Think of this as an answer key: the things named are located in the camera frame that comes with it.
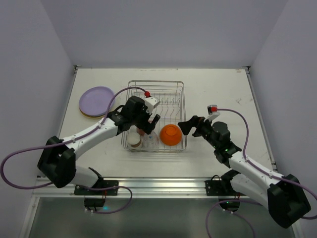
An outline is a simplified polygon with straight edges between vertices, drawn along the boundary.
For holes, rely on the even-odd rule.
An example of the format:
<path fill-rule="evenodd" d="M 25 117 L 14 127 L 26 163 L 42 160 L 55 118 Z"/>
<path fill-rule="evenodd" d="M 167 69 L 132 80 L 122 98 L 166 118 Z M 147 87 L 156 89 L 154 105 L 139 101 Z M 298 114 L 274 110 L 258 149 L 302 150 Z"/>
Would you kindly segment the aluminium mounting rail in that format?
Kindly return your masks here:
<path fill-rule="evenodd" d="M 110 198 L 129 198 L 129 188 L 133 193 L 133 198 L 243 198 L 241 192 L 207 193 L 205 181 L 207 178 L 105 178 L 105 180 L 116 180 L 120 188 L 115 196 Z M 55 185 L 48 185 L 32 191 L 32 197 L 39 198 L 68 198 L 86 197 L 97 198 L 97 195 L 75 195 L 78 187 L 68 184 L 63 188 L 56 188 Z"/>

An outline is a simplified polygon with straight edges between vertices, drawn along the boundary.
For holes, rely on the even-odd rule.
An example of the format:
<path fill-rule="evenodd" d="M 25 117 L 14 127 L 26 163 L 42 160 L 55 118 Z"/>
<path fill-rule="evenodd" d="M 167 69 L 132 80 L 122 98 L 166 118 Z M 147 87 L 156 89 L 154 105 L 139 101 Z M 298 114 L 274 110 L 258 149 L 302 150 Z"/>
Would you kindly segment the purple plate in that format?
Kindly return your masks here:
<path fill-rule="evenodd" d="M 105 86 L 97 86 L 90 88 L 80 97 L 80 111 L 93 118 L 103 116 L 106 109 L 113 98 L 114 92 Z"/>

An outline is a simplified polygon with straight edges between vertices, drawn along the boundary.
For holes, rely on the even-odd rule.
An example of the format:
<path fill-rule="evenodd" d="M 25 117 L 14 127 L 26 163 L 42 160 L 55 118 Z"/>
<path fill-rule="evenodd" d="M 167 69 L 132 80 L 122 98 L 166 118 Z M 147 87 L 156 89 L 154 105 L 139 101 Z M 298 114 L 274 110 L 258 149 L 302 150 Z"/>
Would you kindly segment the pink mug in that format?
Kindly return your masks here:
<path fill-rule="evenodd" d="M 147 133 L 144 132 L 142 129 L 137 128 L 136 130 L 137 130 L 137 133 L 140 134 L 141 136 L 144 136 L 144 135 L 147 134 Z"/>

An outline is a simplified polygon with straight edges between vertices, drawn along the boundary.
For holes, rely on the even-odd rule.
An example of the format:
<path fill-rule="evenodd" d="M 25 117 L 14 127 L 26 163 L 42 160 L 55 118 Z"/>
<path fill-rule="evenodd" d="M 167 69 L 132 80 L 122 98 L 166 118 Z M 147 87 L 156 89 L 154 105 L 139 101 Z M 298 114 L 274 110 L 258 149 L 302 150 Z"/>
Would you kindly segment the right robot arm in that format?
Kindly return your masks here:
<path fill-rule="evenodd" d="M 292 174 L 284 176 L 270 170 L 244 155 L 231 141 L 227 124 L 193 116 L 178 126 L 184 135 L 194 128 L 193 136 L 207 141 L 214 148 L 217 160 L 230 169 L 221 179 L 227 180 L 235 192 L 265 207 L 281 227 L 290 227 L 310 212 L 311 206 L 299 180 Z"/>

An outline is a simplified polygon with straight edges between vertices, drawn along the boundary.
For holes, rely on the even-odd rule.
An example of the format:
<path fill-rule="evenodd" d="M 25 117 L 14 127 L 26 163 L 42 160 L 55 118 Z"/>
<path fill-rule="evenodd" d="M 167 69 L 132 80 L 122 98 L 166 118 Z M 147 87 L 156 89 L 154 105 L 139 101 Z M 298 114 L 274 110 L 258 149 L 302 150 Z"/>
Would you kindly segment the white brown cup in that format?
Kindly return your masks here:
<path fill-rule="evenodd" d="M 142 146 L 142 139 L 139 133 L 131 132 L 127 135 L 127 146 L 129 148 L 140 148 Z"/>

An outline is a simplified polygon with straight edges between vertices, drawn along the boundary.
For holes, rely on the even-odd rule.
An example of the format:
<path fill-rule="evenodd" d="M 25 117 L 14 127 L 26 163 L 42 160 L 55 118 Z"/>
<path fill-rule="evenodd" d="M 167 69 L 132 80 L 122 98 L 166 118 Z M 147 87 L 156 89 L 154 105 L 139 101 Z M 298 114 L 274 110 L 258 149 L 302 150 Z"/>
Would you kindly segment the orange bowl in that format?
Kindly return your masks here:
<path fill-rule="evenodd" d="M 179 126 L 175 124 L 167 124 L 160 130 L 159 137 L 163 144 L 175 146 L 181 142 L 182 132 Z"/>

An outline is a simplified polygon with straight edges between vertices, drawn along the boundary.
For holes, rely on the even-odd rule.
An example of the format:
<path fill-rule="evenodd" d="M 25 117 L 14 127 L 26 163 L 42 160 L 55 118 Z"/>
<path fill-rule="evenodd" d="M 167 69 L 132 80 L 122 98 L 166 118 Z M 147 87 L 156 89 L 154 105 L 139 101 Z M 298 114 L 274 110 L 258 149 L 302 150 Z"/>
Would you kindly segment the clear glass cup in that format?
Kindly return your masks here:
<path fill-rule="evenodd" d="M 146 134 L 142 137 L 143 148 L 146 149 L 158 149 L 159 147 L 159 138 L 157 134 L 152 131 L 151 134 Z"/>

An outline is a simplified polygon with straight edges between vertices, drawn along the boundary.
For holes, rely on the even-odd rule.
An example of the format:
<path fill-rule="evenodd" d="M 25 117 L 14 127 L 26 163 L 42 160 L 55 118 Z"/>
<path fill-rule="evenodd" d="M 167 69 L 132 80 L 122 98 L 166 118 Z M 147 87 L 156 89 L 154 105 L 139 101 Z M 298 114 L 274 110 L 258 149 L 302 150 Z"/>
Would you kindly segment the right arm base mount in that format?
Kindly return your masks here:
<path fill-rule="evenodd" d="M 207 196 L 225 196 L 225 198 L 219 198 L 219 201 L 225 200 L 239 200 L 240 193 L 236 192 L 231 181 L 238 175 L 239 172 L 230 170 L 224 173 L 222 176 L 214 175 L 212 178 L 205 181 L 205 190 Z"/>

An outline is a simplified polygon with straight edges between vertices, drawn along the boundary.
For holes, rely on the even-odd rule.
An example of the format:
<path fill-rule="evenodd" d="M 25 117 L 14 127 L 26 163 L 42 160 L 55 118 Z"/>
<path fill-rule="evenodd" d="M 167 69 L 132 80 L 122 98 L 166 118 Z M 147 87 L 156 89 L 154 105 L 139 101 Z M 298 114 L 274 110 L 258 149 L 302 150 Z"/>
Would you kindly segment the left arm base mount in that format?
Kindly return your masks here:
<path fill-rule="evenodd" d="M 104 206 L 107 196 L 117 196 L 119 181 L 117 180 L 98 180 L 92 188 L 76 185 L 74 194 L 85 196 L 84 206 L 97 210 Z"/>

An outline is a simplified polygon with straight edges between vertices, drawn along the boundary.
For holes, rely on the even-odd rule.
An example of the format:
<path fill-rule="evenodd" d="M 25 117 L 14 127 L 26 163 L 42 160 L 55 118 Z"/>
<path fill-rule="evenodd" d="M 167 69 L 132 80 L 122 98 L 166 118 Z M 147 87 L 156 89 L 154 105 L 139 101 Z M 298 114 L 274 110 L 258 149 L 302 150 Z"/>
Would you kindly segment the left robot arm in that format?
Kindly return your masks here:
<path fill-rule="evenodd" d="M 158 105 L 159 99 L 154 96 L 144 99 L 131 96 L 125 105 L 109 112 L 93 126 L 64 139 L 51 137 L 38 161 L 38 169 L 57 188 L 68 184 L 93 190 L 102 188 L 102 176 L 92 168 L 77 166 L 77 159 L 101 142 L 128 131 L 131 126 L 136 126 L 147 134 L 151 133 L 160 119 L 159 115 L 155 115 L 150 120 Z"/>

